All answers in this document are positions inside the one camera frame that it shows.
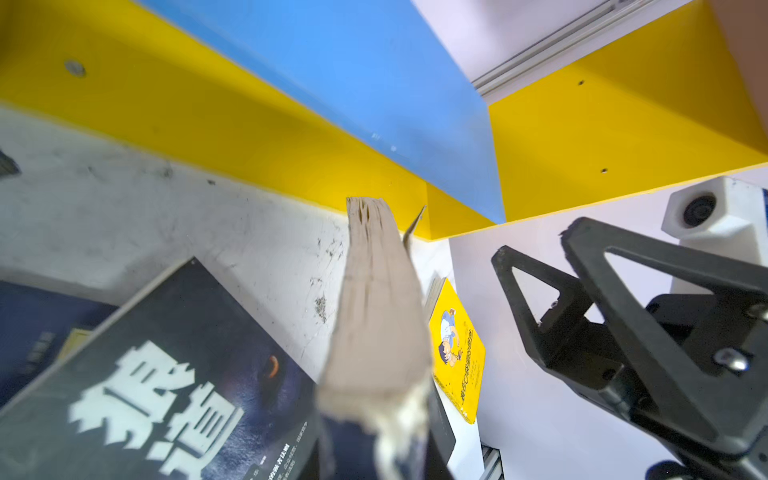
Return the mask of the black wolf cover book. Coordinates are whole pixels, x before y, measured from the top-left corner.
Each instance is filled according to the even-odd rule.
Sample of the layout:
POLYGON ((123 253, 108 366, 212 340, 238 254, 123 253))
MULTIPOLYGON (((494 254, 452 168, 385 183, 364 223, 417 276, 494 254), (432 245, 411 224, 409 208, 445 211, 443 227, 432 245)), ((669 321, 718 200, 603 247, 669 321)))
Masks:
POLYGON ((1 409, 5 479, 315 479, 314 383, 196 258, 1 409))

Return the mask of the thin navy patterned book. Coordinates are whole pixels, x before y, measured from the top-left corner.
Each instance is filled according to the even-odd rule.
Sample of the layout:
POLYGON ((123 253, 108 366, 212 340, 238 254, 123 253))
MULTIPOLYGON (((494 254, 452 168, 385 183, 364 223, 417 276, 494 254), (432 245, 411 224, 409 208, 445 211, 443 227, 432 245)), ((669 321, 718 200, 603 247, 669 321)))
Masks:
POLYGON ((1 403, 25 388, 117 308, 34 287, 1 283, 1 403))

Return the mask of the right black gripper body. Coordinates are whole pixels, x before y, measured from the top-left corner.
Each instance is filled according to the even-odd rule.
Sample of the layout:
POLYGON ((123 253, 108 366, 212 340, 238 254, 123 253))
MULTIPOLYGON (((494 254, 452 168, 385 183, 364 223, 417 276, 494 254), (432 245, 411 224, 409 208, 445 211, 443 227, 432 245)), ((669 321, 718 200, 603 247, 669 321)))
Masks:
POLYGON ((767 476, 767 361, 725 344, 718 320, 754 323, 715 295, 659 295, 648 314, 697 366, 686 377, 689 397, 661 408, 658 394, 674 381, 645 384, 604 324, 587 346, 567 354, 549 374, 599 408, 655 438, 675 458, 666 471, 697 479, 764 479, 767 476))

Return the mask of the dark portrait cover book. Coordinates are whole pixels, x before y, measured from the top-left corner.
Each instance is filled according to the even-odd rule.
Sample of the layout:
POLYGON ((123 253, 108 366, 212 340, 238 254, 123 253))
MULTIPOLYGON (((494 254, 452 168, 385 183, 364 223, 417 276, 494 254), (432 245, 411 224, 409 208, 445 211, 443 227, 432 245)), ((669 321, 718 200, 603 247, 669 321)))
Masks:
POLYGON ((421 479, 433 355, 422 290, 382 199, 347 200, 349 248, 315 405, 322 479, 421 479))

